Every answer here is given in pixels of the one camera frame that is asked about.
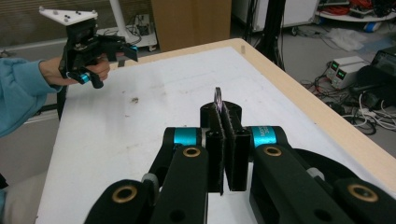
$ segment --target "shelf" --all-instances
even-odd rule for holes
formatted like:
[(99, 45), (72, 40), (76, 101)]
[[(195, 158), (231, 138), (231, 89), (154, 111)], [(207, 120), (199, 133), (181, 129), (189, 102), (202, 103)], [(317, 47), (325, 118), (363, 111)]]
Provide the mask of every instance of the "shelf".
[(331, 20), (337, 20), (337, 21), (354, 21), (354, 22), (370, 22), (370, 21), (387, 21), (387, 20), (391, 20), (393, 18), (396, 17), (396, 13), (395, 12), (391, 12), (388, 16), (386, 17), (375, 17), (375, 16), (365, 16), (364, 18), (360, 19), (360, 18), (356, 18), (356, 17), (351, 17), (348, 15), (332, 15), (332, 14), (328, 14), (328, 13), (324, 13), (324, 12), (316, 12), (315, 15), (319, 16), (319, 17), (323, 17), (326, 19), (331, 19)]

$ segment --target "hand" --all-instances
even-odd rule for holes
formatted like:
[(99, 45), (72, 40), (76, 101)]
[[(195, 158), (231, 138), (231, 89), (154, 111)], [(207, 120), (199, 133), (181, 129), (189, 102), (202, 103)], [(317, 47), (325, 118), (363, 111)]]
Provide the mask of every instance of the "hand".
[[(72, 78), (63, 78), (59, 71), (59, 63), (61, 58), (53, 58), (47, 61), (41, 62), (38, 66), (43, 78), (49, 85), (67, 86), (78, 83)], [(108, 61), (98, 59), (98, 64), (89, 65), (87, 68), (92, 72), (96, 73), (101, 81), (107, 79), (108, 72), (110, 71), (110, 65)]]

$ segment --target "blue ring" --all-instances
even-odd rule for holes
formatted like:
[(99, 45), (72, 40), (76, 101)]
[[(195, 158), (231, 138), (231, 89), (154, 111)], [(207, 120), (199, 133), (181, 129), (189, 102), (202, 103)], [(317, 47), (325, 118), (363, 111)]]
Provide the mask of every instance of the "blue ring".
[(84, 83), (87, 83), (88, 81), (90, 81), (90, 77), (86, 73), (79, 75), (79, 77), (81, 77), (81, 79), (82, 79), (82, 81), (84, 81)]
[(183, 146), (197, 145), (197, 129), (196, 128), (175, 128), (174, 144)]
[(251, 126), (254, 147), (264, 144), (276, 144), (276, 134), (272, 126)]

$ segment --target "white table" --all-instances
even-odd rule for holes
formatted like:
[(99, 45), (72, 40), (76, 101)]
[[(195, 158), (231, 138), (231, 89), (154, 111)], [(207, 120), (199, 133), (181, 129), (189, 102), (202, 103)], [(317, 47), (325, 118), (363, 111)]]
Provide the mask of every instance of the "white table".
[[(279, 125), (293, 147), (340, 161), (396, 195), (396, 160), (243, 40), (126, 65), (114, 64), (101, 90), (69, 88), (36, 223), (83, 223), (109, 185), (140, 180), (165, 128), (198, 127), (199, 108), (213, 101), (215, 87), (242, 106), (244, 126)], [(256, 223), (248, 195), (210, 194), (208, 223)]]

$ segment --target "person's arm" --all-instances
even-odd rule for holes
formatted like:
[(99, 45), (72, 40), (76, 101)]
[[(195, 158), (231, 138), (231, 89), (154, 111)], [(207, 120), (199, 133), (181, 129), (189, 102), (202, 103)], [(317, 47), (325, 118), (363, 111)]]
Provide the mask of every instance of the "person's arm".
[(20, 127), (46, 102), (48, 93), (61, 89), (46, 82), (39, 64), (0, 59), (0, 136)]
[[(0, 59), (0, 137), (20, 127), (46, 102), (47, 94), (61, 86), (77, 83), (62, 78), (60, 58), (28, 62), (24, 59)], [(98, 61), (88, 66), (101, 80), (107, 78), (109, 65)]]

